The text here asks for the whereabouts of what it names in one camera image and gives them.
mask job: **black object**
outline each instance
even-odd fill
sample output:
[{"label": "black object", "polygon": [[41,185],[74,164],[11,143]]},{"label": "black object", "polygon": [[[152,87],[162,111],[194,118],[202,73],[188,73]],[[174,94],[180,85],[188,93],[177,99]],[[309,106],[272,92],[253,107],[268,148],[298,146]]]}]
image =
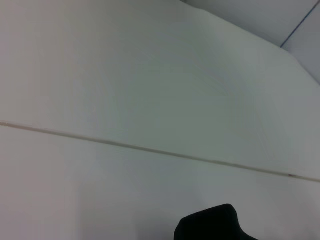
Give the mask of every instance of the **black object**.
[{"label": "black object", "polygon": [[174,240],[256,240],[240,227],[235,208],[216,206],[183,218],[174,232]]}]

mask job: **horizontal line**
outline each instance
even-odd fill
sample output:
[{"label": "horizontal line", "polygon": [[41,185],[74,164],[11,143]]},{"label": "horizontal line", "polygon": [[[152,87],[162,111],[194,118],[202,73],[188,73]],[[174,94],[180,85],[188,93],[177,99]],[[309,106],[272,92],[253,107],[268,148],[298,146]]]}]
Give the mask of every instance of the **horizontal line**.
[{"label": "horizontal line", "polygon": [[83,141],[88,141],[88,142],[99,143],[99,144],[117,146],[117,147],[126,148],[126,149],[134,149],[134,150],[144,151],[144,152],[148,152],[148,153],[155,153],[155,154],[161,154],[161,155],[166,155],[166,156],[171,156],[171,157],[189,159],[189,160],[200,161],[200,162],[205,162],[205,163],[210,163],[210,164],[216,164],[216,165],[221,165],[221,166],[226,166],[226,167],[231,167],[231,168],[244,169],[244,170],[254,171],[254,172],[258,172],[258,173],[270,174],[270,175],[281,176],[281,177],[286,177],[286,178],[291,178],[291,179],[300,179],[300,180],[305,180],[305,181],[309,181],[309,182],[320,183],[320,179],[317,179],[317,178],[312,178],[312,177],[307,177],[307,176],[299,176],[296,174],[267,170],[267,169],[262,169],[262,168],[258,168],[258,167],[251,167],[251,166],[235,164],[235,163],[230,163],[230,162],[225,162],[225,161],[205,159],[205,158],[196,157],[196,156],[184,155],[184,154],[174,153],[174,152],[170,152],[170,151],[157,150],[157,149],[153,149],[153,148],[136,146],[136,145],[126,144],[126,143],[121,143],[121,142],[116,142],[116,141],[111,141],[111,140],[106,140],[106,139],[100,139],[100,138],[95,138],[95,137],[83,136],[83,135],[78,135],[78,134],[73,134],[73,133],[68,133],[68,132],[61,132],[61,131],[55,131],[55,130],[49,130],[49,129],[43,129],[43,128],[36,128],[36,127],[25,126],[25,125],[21,125],[21,124],[4,122],[4,121],[0,121],[0,126],[14,128],[14,129],[20,129],[20,130],[26,130],[26,131],[36,132],[36,133],[60,136],[60,137],[65,137],[65,138],[70,138],[70,139],[78,139],[78,140],[83,140]]}]

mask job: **white surface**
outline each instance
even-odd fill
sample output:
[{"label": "white surface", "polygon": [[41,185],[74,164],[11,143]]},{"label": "white surface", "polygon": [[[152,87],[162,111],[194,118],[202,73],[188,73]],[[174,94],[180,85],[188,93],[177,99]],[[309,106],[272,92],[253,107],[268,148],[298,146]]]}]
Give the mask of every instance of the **white surface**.
[{"label": "white surface", "polygon": [[320,88],[173,0],[0,2],[0,120],[320,178]]},{"label": "white surface", "polygon": [[187,0],[186,2],[281,46],[317,0]]},{"label": "white surface", "polygon": [[6,240],[172,240],[179,220],[233,204],[259,240],[320,237],[320,184],[0,127]]},{"label": "white surface", "polygon": [[301,65],[320,83],[320,7],[311,13],[284,45]]}]

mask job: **white wall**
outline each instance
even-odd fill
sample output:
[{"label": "white wall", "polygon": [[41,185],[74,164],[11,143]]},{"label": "white wall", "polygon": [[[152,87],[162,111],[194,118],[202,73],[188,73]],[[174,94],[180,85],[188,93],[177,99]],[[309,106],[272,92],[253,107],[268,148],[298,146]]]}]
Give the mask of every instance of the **white wall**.
[{"label": "white wall", "polygon": [[320,83],[320,7],[311,13],[283,47]]},{"label": "white wall", "polygon": [[5,240],[172,240],[179,220],[224,203],[259,240],[320,237],[320,185],[0,127]]},{"label": "white wall", "polygon": [[280,46],[317,0],[187,0],[238,27]]},{"label": "white wall", "polygon": [[0,31],[1,121],[320,178],[319,86],[219,17],[178,0],[4,0]]}]

